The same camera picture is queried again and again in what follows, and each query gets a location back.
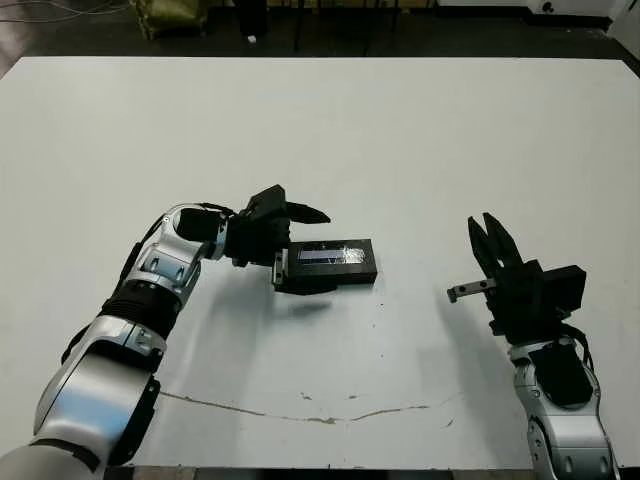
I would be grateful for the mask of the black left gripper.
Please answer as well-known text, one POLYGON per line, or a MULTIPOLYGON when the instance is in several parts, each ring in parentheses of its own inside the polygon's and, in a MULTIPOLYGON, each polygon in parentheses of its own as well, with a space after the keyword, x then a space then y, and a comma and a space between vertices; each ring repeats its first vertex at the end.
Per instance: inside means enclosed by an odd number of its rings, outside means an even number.
MULTIPOLYGON (((229 221, 227 257, 235 267, 249 264, 272 268, 276 255, 288 245, 290 221, 324 224, 330 217, 309 205, 285 200, 251 199, 245 209, 229 221)), ((275 284, 279 293, 308 296, 329 293, 335 285, 275 284)))

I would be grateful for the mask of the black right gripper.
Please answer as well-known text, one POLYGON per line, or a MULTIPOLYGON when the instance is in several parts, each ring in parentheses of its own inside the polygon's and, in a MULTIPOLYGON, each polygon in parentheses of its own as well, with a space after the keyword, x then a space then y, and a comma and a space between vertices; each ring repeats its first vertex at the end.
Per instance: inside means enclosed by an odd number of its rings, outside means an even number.
POLYGON ((571 268, 543 270, 536 260, 523 263, 500 221, 488 212, 483 218, 486 227, 473 217, 467 225, 473 255, 485 278, 449 288, 449 301, 484 295, 492 333, 513 346, 558 339, 571 315, 571 268))

